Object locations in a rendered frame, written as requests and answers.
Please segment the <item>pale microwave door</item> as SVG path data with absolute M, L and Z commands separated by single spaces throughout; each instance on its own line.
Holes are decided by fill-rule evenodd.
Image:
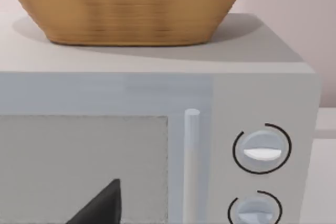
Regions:
M 123 221 L 181 224 L 184 112 L 207 74 L 0 73 L 0 224 L 64 224 L 113 179 Z

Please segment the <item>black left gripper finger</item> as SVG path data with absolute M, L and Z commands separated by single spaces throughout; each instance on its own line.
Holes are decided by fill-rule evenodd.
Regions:
M 120 224 L 121 181 L 114 179 L 65 224 Z

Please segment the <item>pale microwave oven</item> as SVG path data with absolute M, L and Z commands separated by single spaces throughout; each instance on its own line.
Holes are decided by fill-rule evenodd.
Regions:
M 240 199 L 275 201 L 274 224 L 300 219 L 320 101 L 317 74 L 269 27 L 249 14 L 230 14 L 203 45 L 79 47 L 49 42 L 24 14 L 0 14 L 0 73 L 207 74 L 213 79 L 209 135 L 199 117 L 198 222 L 235 224 Z M 236 157 L 239 140 L 271 130 L 286 138 L 287 155 L 257 173 Z

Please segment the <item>woven brown basket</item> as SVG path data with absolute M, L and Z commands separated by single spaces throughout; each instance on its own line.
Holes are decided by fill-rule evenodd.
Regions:
M 236 0 L 18 0 L 54 43 L 177 46 L 208 42 Z

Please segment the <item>pale microwave knob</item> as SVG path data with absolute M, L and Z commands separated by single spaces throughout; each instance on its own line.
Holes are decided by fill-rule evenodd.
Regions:
M 247 134 L 238 141 L 236 157 L 246 169 L 264 173 L 278 167 L 288 151 L 285 137 L 271 130 L 259 130 Z
M 278 214 L 275 201 L 263 195 L 240 199 L 233 209 L 235 224 L 274 224 Z

